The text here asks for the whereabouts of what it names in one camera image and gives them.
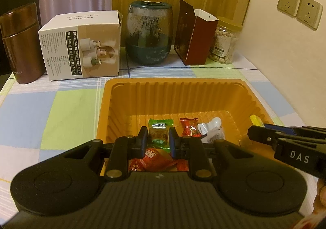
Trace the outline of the person's right hand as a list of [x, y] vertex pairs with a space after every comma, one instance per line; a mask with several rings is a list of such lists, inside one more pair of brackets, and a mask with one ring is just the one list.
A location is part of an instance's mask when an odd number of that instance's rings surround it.
[[325, 181], [318, 179], [317, 182], [317, 194], [313, 203], [314, 211], [325, 210], [326, 207], [326, 186]]

